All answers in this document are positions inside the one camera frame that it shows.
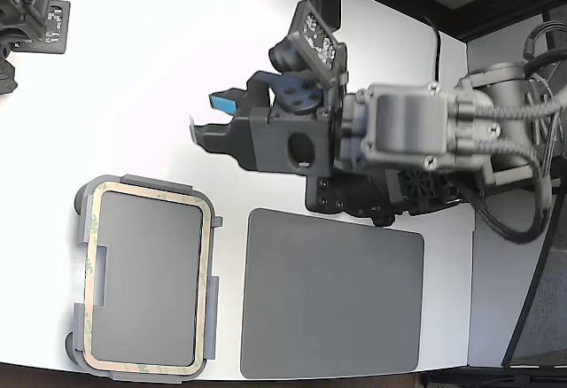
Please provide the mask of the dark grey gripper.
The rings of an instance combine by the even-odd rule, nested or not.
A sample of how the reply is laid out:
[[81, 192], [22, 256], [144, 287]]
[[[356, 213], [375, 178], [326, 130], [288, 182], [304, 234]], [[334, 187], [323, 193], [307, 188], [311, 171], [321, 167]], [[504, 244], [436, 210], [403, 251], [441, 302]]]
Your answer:
[[[214, 110], [248, 124], [254, 169], [259, 172], [328, 176], [333, 168], [333, 125], [345, 94], [342, 77], [329, 87], [305, 77], [258, 71], [246, 90], [211, 93]], [[209, 153], [238, 155], [232, 124], [197, 125], [190, 118], [192, 142]]]

